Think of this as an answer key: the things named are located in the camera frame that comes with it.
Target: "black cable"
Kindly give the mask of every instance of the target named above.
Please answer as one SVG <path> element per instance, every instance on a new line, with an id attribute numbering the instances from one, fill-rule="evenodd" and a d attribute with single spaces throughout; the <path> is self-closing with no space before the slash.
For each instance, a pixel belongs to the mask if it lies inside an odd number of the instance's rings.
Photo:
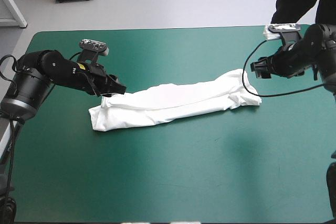
<path id="1" fill-rule="evenodd" d="M 75 53 L 73 56 L 70 57 L 69 60 L 72 60 L 76 55 L 79 55 L 81 52 L 77 52 Z M 55 88 L 56 84 L 53 84 L 52 87 L 50 88 L 49 92 L 47 93 L 46 97 L 44 97 L 43 102 L 47 99 L 47 97 L 50 95 L 50 93 L 52 92 L 52 90 Z"/>
<path id="2" fill-rule="evenodd" d="M 247 92 L 249 92 L 250 94 L 253 94 L 253 95 L 256 95 L 258 97 L 281 97 L 281 96 L 284 96 L 284 95 L 290 95 L 290 94 L 297 94 L 297 93 L 302 93 L 302 92 L 306 92 L 306 91 L 309 91 L 309 90 L 313 90 L 313 89 L 316 89 L 316 88 L 319 88 L 319 87 L 324 87 L 324 86 L 336 86 L 336 83 L 323 83 L 323 84 L 319 84 L 319 85 L 316 85 L 316 86 L 312 86 L 312 87 L 309 87 L 309 88 L 306 88 L 306 89 L 300 89 L 300 90 L 296 90 L 296 91 L 291 91 L 291 92 L 286 92 L 286 93 L 280 93 L 280 94 L 256 94 L 256 93 L 253 93 L 251 91 L 249 91 L 245 85 L 245 80 L 244 80 L 244 73 L 245 73 L 245 69 L 246 69 L 246 65 L 247 65 L 247 62 L 248 60 L 251 58 L 251 56 L 257 51 L 257 49 L 263 44 L 267 42 L 267 40 L 264 40 L 263 42 L 261 42 L 253 51 L 252 53 L 250 53 L 250 55 L 247 57 L 245 63 L 244 63 L 244 66 L 243 66 L 243 74 L 242 74 L 242 83 L 243 83 L 243 86 L 245 88 L 245 90 Z"/>
<path id="3" fill-rule="evenodd" d="M 5 213 L 7 209 L 7 202 L 8 202 L 8 195 L 9 195 L 9 190 L 10 190 L 10 184 L 11 184 L 11 179 L 12 179 L 12 171 L 13 171 L 13 162 L 14 162 L 14 147 L 15 147 L 15 127 L 12 119 L 9 119 L 9 124 L 10 124 L 10 144 L 9 144 L 9 151 L 11 152 L 10 154 L 10 160 L 9 160 L 9 169 L 8 169 L 8 176 L 7 176 L 7 185 L 6 185 L 6 193 L 5 193 L 5 201 L 4 201 L 4 206 L 3 206 L 3 212 L 1 216 L 1 224 L 4 224 L 5 220 Z"/>
<path id="4" fill-rule="evenodd" d="M 13 59 L 12 70 L 13 70 L 14 72 L 18 72 L 18 71 L 17 71 L 17 61 L 16 61 L 16 59 L 15 59 L 15 57 L 14 57 L 13 55 L 5 55 L 4 57 L 2 57 L 2 58 L 0 59 L 0 66 L 1 66 L 1 64 L 5 61 L 5 59 L 8 59 L 8 58 L 12 58 L 12 59 Z M 2 79 L 4 79 L 5 81 L 10 81 L 11 83 L 14 84 L 15 89 L 17 88 L 16 82 L 13 81 L 12 79 L 9 79 L 9 78 L 5 77 L 1 71 L 0 71 L 0 77 L 1 77 Z"/>
<path id="5" fill-rule="evenodd" d="M 77 52 L 77 53 L 75 53 L 73 56 L 70 57 L 69 60 L 72 60 L 76 55 L 79 55 L 80 53 L 81 53 L 81 52 Z"/>

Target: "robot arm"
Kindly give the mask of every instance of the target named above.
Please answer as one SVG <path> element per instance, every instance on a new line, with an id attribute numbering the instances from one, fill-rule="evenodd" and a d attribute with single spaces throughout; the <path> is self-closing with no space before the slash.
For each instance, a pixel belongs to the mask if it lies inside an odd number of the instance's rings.
<path id="1" fill-rule="evenodd" d="M 77 62 L 63 58 L 60 52 L 45 50 L 23 55 L 17 62 L 16 74 L 1 102 L 1 110 L 12 119 L 28 120 L 35 116 L 52 83 L 82 90 L 90 95 L 124 94 L 126 87 L 114 75 L 106 74 L 97 63 L 99 55 L 107 55 L 105 43 L 82 40 L 83 49 Z"/>
<path id="2" fill-rule="evenodd" d="M 336 83 L 336 26 L 311 25 L 303 38 L 298 31 L 270 30 L 279 33 L 282 46 L 269 57 L 262 57 L 251 64 L 257 78 L 271 78 L 272 74 L 291 78 L 304 74 L 313 68 L 314 79 L 317 72 L 324 84 Z M 327 90 L 336 93 L 335 85 L 325 85 Z"/>

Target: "white towel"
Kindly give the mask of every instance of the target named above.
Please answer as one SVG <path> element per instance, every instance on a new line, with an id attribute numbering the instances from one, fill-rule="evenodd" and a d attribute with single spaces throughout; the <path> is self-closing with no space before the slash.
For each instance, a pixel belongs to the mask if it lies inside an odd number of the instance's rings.
<path id="1" fill-rule="evenodd" d="M 201 115 L 244 105 L 260 105 L 261 98 L 248 93 L 241 82 L 242 69 L 225 73 L 214 81 L 188 85 L 162 84 L 133 94 L 103 97 L 89 109 L 92 128 L 108 131 L 152 126 L 178 118 Z M 245 73 L 246 87 L 249 84 Z"/>

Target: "yellow label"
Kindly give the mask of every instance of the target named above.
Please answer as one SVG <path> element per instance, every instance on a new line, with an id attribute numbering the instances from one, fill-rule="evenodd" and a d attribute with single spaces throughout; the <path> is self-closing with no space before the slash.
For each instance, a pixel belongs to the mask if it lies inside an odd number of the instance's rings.
<path id="1" fill-rule="evenodd" d="M 80 69 L 85 70 L 85 66 L 83 64 L 81 64 L 81 63 L 77 63 L 77 64 L 78 64 L 78 66 L 79 66 Z"/>

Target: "green table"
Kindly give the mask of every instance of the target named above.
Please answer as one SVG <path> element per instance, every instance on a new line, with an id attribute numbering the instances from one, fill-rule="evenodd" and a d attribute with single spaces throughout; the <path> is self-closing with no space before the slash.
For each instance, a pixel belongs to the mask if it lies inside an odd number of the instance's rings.
<path id="1" fill-rule="evenodd" d="M 128 92 L 161 83 L 210 81 L 241 68 L 263 27 L 52 31 L 28 52 L 65 57 L 83 38 L 104 41 L 101 57 Z M 269 56 L 280 41 L 254 56 Z M 259 93 L 317 84 L 312 72 L 257 80 Z M 100 98 L 57 87 L 16 146 L 17 221 L 321 222 L 331 219 L 326 170 L 336 148 L 336 106 L 320 88 L 153 127 L 94 132 Z"/>

